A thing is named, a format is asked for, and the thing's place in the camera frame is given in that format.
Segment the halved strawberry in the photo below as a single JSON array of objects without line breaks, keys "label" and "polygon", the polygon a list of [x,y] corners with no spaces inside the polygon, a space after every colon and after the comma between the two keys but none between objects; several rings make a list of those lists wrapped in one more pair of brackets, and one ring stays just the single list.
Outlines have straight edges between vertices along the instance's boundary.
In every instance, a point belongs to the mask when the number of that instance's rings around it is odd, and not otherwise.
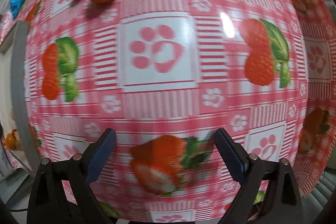
[{"label": "halved strawberry", "polygon": [[173,192],[179,184],[179,177],[169,166],[131,160],[131,169],[140,185],[153,194]]}]

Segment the pink checkered tablecloth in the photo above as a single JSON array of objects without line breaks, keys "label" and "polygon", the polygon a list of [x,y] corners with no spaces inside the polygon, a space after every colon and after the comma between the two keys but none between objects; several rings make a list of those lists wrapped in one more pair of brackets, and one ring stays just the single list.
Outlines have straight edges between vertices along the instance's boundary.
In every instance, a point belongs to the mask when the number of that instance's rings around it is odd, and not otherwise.
[{"label": "pink checkered tablecloth", "polygon": [[[314,187],[335,141],[336,32],[322,0],[307,0],[301,11],[291,0],[115,0],[101,6],[89,0],[27,0],[18,20],[40,1],[25,58],[26,104],[42,140],[40,153],[53,161],[69,159],[113,128],[116,151],[91,188],[119,217],[206,220],[222,216],[236,195],[239,185],[216,149],[196,167],[182,158],[170,171],[164,160],[146,166],[139,154],[148,142],[158,145],[156,153],[163,151],[165,135],[175,136],[176,146],[166,142],[172,148],[187,142],[200,147],[224,127],[248,153],[287,158],[305,194]],[[5,14],[1,40],[12,25]],[[262,50],[243,34],[243,25],[265,30],[257,39],[267,39]],[[276,44],[270,47],[271,38]],[[61,75],[59,95],[48,100],[42,59],[56,40],[75,44],[78,63]],[[306,111],[315,108],[329,112],[331,127],[299,155]],[[151,184],[146,174],[160,181]],[[75,202],[70,186],[64,188]]]}]

